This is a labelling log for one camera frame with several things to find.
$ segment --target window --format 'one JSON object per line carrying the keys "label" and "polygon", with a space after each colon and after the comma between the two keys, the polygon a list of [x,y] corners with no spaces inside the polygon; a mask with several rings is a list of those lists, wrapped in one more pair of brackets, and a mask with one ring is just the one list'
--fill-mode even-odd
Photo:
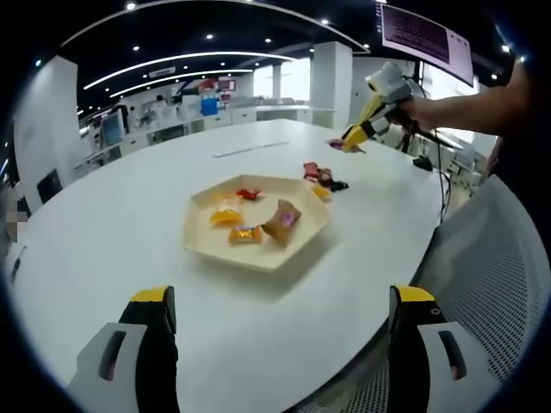
{"label": "window", "polygon": [[310,59],[282,64],[282,97],[310,100]]}
{"label": "window", "polygon": [[[474,77],[474,86],[471,88],[468,84],[462,82],[442,71],[435,66],[424,64],[423,65],[423,87],[429,94],[430,99],[443,99],[444,97],[451,96],[466,96],[476,95],[479,93],[479,79]],[[443,132],[448,132],[460,140],[468,142],[469,144],[474,140],[474,133],[471,131],[461,131],[458,129],[451,129],[447,127],[439,128]]]}
{"label": "window", "polygon": [[256,69],[252,77],[252,94],[272,98],[274,95],[274,66]]}

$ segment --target black cable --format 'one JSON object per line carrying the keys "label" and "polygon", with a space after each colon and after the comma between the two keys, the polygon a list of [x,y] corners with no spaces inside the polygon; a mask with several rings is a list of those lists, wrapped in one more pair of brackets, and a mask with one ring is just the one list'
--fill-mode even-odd
{"label": "black cable", "polygon": [[444,221],[443,212],[446,207],[446,200],[444,199],[444,183],[442,182],[442,156],[440,155],[440,144],[436,143],[436,150],[438,151],[438,177],[440,178],[440,194],[442,195],[442,207],[440,208],[440,224]]}

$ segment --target monitor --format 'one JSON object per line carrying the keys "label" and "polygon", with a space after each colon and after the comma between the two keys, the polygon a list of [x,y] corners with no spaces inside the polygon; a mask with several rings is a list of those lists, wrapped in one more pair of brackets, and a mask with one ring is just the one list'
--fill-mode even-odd
{"label": "monitor", "polygon": [[471,46],[465,38],[421,15],[380,6],[383,46],[417,56],[473,87]]}
{"label": "monitor", "polygon": [[103,144],[106,147],[121,142],[125,136],[122,112],[117,110],[115,113],[105,116],[102,119],[101,131]]}

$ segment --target brown candy packet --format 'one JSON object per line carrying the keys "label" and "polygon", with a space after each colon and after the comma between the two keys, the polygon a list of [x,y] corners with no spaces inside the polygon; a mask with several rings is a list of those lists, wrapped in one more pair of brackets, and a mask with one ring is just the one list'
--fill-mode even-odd
{"label": "brown candy packet", "polygon": [[270,235],[283,247],[286,247],[296,222],[302,213],[288,200],[279,200],[275,215],[261,225],[264,232]]}

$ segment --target yellow candy wrapper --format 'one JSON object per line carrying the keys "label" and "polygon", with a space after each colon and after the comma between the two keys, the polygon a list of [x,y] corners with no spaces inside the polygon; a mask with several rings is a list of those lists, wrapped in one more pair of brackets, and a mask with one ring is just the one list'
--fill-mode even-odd
{"label": "yellow candy wrapper", "polygon": [[241,199],[235,195],[219,196],[216,211],[210,217],[213,225],[236,225],[243,220]]}
{"label": "yellow candy wrapper", "polygon": [[233,228],[227,240],[230,245],[261,243],[262,232],[260,231],[260,225],[251,228]]}
{"label": "yellow candy wrapper", "polygon": [[313,185],[312,191],[323,201],[327,201],[331,199],[331,191],[328,189],[325,189],[321,185]]}

